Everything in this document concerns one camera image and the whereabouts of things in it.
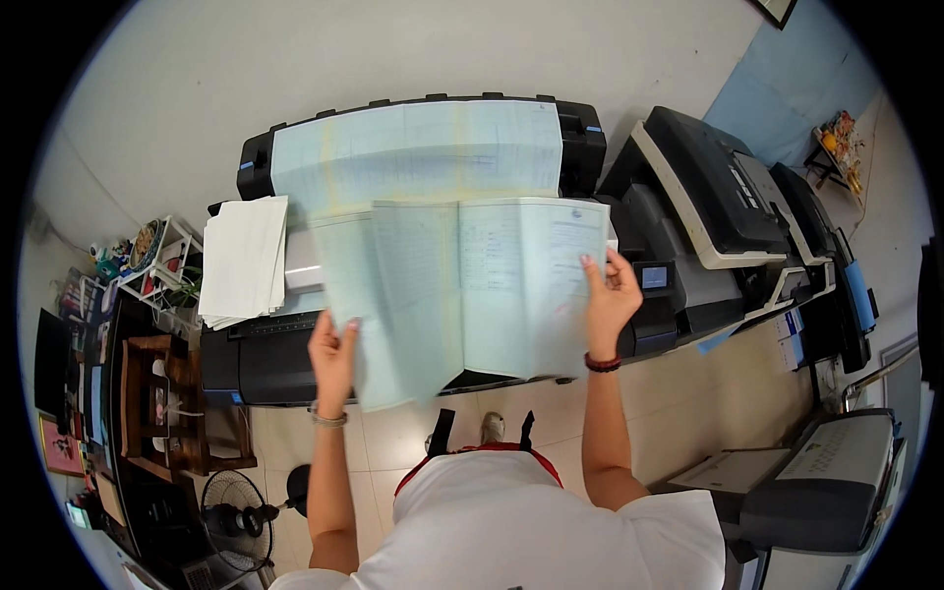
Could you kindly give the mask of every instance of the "silver bracelet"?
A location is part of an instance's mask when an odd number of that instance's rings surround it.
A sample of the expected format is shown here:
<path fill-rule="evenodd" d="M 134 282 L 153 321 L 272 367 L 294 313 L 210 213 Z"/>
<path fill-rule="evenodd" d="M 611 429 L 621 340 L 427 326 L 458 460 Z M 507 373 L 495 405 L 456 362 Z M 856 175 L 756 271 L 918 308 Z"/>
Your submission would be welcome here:
<path fill-rule="evenodd" d="M 323 426 L 326 429 L 339 429 L 347 424 L 347 412 L 341 412 L 340 418 L 323 418 L 318 415 L 318 411 L 312 408 L 312 422 L 315 426 Z"/>

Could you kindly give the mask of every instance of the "shoe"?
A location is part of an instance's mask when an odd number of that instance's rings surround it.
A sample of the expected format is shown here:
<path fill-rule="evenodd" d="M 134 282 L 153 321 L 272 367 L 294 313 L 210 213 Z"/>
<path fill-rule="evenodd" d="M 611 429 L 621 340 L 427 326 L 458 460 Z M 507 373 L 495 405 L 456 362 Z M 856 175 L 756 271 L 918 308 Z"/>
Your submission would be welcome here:
<path fill-rule="evenodd" d="M 505 438 L 505 419 L 498 412 L 489 412 L 481 420 L 481 444 L 500 443 Z"/>

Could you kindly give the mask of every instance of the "hand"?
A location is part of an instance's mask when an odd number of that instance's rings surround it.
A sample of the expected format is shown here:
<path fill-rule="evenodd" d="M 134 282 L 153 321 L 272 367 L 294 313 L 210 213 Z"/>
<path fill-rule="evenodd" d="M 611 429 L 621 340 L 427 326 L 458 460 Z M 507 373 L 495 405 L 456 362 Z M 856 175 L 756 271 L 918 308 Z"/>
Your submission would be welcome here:
<path fill-rule="evenodd" d="M 590 358 L 597 362 L 616 358 L 619 332 L 643 304 L 643 292 L 636 283 L 632 266 L 612 248 L 606 249 L 606 259 L 604 282 L 597 263 L 586 254 L 581 256 L 583 272 L 590 286 L 586 313 L 587 346 Z"/>
<path fill-rule="evenodd" d="M 340 418 L 344 411 L 354 380 L 354 345 L 360 327 L 361 318 L 351 318 L 345 327 L 344 338 L 339 340 L 331 322 L 331 312 L 324 310 L 318 314 L 312 337 L 308 340 L 308 356 L 312 359 L 312 370 L 318 383 L 318 415 L 323 418 Z"/>

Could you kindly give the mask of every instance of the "printer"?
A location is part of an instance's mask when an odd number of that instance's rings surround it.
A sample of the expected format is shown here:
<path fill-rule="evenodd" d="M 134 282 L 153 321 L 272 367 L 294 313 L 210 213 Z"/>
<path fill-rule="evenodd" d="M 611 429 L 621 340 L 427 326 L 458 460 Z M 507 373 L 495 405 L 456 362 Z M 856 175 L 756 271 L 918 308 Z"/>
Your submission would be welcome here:
<path fill-rule="evenodd" d="M 236 179 L 240 196 L 252 200 L 283 190 L 279 170 L 291 163 L 280 158 L 291 155 L 281 157 L 278 146 L 304 148 L 310 141 L 304 123 L 392 105 L 482 99 L 553 103 L 563 141 L 559 196 L 610 206 L 611 244 L 632 263 L 644 294 L 642 307 L 619 335 L 623 358 L 658 355 L 803 305 L 804 334 L 823 332 L 807 358 L 842 354 L 847 372 L 868 361 L 865 334 L 877 316 L 874 299 L 848 244 L 805 180 L 781 164 L 768 170 L 735 137 L 664 107 L 636 124 L 596 190 L 606 139 L 592 106 L 541 94 L 484 93 L 380 100 L 273 126 L 243 145 Z M 210 206 L 210 213 L 219 207 Z M 314 378 L 304 344 L 317 318 L 313 310 L 325 305 L 317 251 L 305 227 L 290 228 L 286 236 L 285 273 L 286 305 L 274 316 L 204 330 L 208 396 L 269 405 L 311 400 Z M 510 380 L 466 371 L 447 390 Z"/>
<path fill-rule="evenodd" d="M 280 191 L 273 170 L 279 166 L 280 142 L 290 143 L 303 137 L 302 124 L 335 116 L 352 115 L 370 109 L 401 104 L 438 101 L 516 100 L 553 103 L 563 140 L 558 191 L 561 197 L 590 198 L 597 186 L 606 138 L 597 112 L 590 105 L 557 100 L 538 94 L 534 98 L 484 93 L 481 96 L 428 94 L 416 100 L 373 101 L 351 110 L 324 110 L 312 119 L 292 125 L 285 123 L 246 140 L 236 175 L 236 187 L 242 200 L 253 200 Z M 208 209 L 215 215 L 219 203 Z M 305 405 L 315 395 L 315 378 L 308 359 L 306 343 L 310 330 L 324 309 L 320 299 L 322 273 L 317 251 L 312 247 L 311 230 L 290 228 L 286 234 L 285 282 L 286 305 L 272 316 L 246 320 L 227 329 L 204 328 L 201 334 L 203 388 L 208 401 L 260 405 Z M 447 386 L 459 391 L 507 382 L 513 378 L 463 372 Z"/>
<path fill-rule="evenodd" d="M 790 447 L 722 451 L 653 490 L 711 492 L 725 589 L 850 588 L 898 500 L 894 429 L 887 409 L 829 416 Z"/>
<path fill-rule="evenodd" d="M 844 253 L 806 181 L 782 164 L 768 170 L 734 136 L 674 110 L 655 107 L 636 123 L 597 199 L 611 205 L 646 296 L 637 314 L 646 325 L 621 338 L 623 356 L 745 329 L 845 288 Z M 668 289 L 648 293 L 642 272 L 651 267 L 670 272 Z M 858 347 L 849 332 L 846 344 Z"/>

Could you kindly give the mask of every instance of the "computer monitor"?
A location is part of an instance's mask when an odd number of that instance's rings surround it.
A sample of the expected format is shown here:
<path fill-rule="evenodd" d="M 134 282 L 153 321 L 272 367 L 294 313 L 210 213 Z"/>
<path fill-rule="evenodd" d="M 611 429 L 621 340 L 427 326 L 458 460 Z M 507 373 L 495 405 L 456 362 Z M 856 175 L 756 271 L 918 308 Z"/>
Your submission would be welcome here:
<path fill-rule="evenodd" d="M 65 401 L 72 354 L 72 333 L 65 322 L 46 310 L 40 310 L 36 330 L 36 359 L 33 367 L 34 405 L 37 410 L 67 423 Z"/>

